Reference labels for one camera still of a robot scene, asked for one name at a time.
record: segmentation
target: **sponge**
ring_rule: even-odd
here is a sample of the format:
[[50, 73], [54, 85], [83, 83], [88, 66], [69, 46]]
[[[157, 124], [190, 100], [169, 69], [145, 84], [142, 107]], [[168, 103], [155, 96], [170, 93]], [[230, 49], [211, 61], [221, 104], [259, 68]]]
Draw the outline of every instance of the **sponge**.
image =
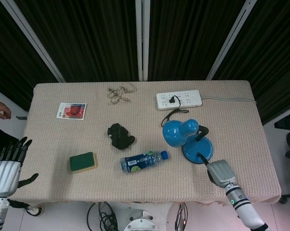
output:
[[70, 170], [72, 172], [81, 172], [97, 167], [94, 154], [92, 152], [75, 155], [70, 157]]

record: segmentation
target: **black wire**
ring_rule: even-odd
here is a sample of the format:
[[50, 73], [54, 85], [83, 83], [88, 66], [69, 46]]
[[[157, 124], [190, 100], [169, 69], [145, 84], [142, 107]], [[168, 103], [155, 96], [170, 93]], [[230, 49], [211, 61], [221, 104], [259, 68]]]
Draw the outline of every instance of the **black wire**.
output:
[[89, 216], [89, 212], [91, 211], [91, 209], [92, 209], [92, 207], [95, 205], [96, 203], [93, 203], [90, 207], [89, 207], [89, 209], [88, 209], [88, 211], [87, 211], [87, 216], [86, 216], [86, 223], [87, 223], [87, 228], [90, 230], [90, 231], [93, 231], [91, 228], [90, 228], [90, 226], [89, 226], [89, 223], [88, 223], [88, 216]]
[[[118, 224], [117, 224], [117, 219], [116, 219], [114, 210], [112, 209], [112, 207], [110, 206], [108, 202], [103, 202], [103, 203], [104, 203], [103, 206], [101, 206], [102, 203], [99, 202], [99, 206], [98, 206], [100, 230], [101, 231], [118, 231]], [[93, 203], [89, 207], [87, 216], [86, 216], [87, 228], [90, 231], [93, 231], [93, 230], [89, 226], [88, 218], [89, 218], [89, 213], [95, 204], [96, 203]], [[107, 211], [103, 211], [105, 206], [109, 209], [108, 213]]]
[[179, 230], [180, 222], [181, 222], [182, 218], [184, 220], [182, 231], [184, 231], [185, 226], [187, 225], [187, 221], [188, 221], [188, 208], [187, 208], [187, 205], [185, 203], [181, 203], [179, 205], [177, 216], [176, 216], [176, 221], [175, 221], [175, 231]]
[[177, 108], [175, 108], [173, 111], [171, 111], [170, 113], [168, 113], [168, 115], [166, 117], [164, 117], [164, 119], [161, 122], [161, 127], [164, 126], [164, 124], [163, 124], [164, 120], [166, 120], [165, 122], [168, 122], [170, 120], [171, 115], [178, 113], [178, 112], [183, 112], [183, 113], [189, 112], [189, 110], [180, 109], [180, 106], [181, 106], [180, 99], [176, 95], [173, 95], [171, 99], [174, 99], [174, 97], [176, 97], [178, 99], [179, 106]]

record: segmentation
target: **beige tablecloth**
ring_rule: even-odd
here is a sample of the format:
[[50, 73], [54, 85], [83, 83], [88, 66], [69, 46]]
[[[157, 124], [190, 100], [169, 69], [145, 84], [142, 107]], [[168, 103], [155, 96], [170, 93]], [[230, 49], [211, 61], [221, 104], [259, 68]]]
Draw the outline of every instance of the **beige tablecloth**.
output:
[[[227, 202], [224, 189], [212, 184], [204, 165], [188, 162], [181, 148], [163, 139], [160, 123], [170, 111], [159, 111], [160, 92], [195, 90], [202, 97], [250, 99], [246, 81], [134, 82], [136, 93], [126, 94], [130, 103], [113, 105], [107, 88], [119, 82], [38, 84], [29, 110], [25, 136], [33, 140], [21, 172], [21, 180], [38, 172], [32, 184], [18, 189], [20, 201], [122, 201]], [[87, 103], [84, 120], [56, 118], [60, 102]], [[177, 120], [196, 119], [210, 129], [211, 161], [225, 159], [238, 184], [253, 203], [276, 202], [281, 189], [267, 146], [256, 104], [204, 99], [189, 113], [174, 114]], [[120, 123], [136, 141], [126, 150], [111, 145], [107, 129]], [[133, 174], [121, 172], [119, 159], [147, 150], [167, 150], [170, 158], [158, 167]], [[80, 173], [68, 169], [70, 156], [93, 151], [98, 167]]]

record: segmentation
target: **water bottle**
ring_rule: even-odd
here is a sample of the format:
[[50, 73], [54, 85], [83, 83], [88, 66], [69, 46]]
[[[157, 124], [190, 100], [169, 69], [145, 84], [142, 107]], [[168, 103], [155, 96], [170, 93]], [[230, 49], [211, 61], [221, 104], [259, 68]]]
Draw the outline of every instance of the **water bottle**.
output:
[[124, 157], [120, 159], [122, 171], [125, 173], [135, 172], [146, 167], [154, 166], [162, 160], [169, 158], [167, 151], [148, 151], [140, 155]]

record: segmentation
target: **bottle label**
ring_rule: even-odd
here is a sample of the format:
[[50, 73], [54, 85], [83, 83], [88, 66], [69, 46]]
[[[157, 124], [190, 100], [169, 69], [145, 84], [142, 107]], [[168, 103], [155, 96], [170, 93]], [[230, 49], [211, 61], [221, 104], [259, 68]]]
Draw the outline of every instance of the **bottle label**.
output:
[[153, 151], [148, 151], [146, 153], [135, 155], [131, 157], [126, 157], [127, 170], [128, 172], [135, 172], [141, 170], [142, 168], [148, 167], [148, 158], [152, 157]]

